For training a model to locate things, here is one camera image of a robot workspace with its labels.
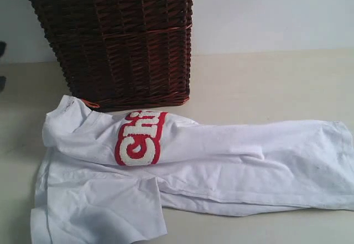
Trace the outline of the white t-shirt with red print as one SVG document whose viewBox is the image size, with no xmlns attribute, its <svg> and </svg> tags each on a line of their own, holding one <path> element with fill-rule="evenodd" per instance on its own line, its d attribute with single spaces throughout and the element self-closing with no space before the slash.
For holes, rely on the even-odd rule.
<svg viewBox="0 0 354 244">
<path fill-rule="evenodd" d="M 32 243 L 151 240 L 166 234 L 164 207 L 353 210 L 353 141 L 341 122 L 213 126 L 163 111 L 113 116 L 65 95 L 42 136 Z"/>
</svg>

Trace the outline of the dark brown wicker basket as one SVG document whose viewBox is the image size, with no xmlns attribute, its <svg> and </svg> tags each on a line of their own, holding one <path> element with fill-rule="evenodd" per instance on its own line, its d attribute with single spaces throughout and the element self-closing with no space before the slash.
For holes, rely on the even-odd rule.
<svg viewBox="0 0 354 244">
<path fill-rule="evenodd" d="M 193 0 L 29 0 L 71 94 L 99 111 L 190 96 Z"/>
</svg>

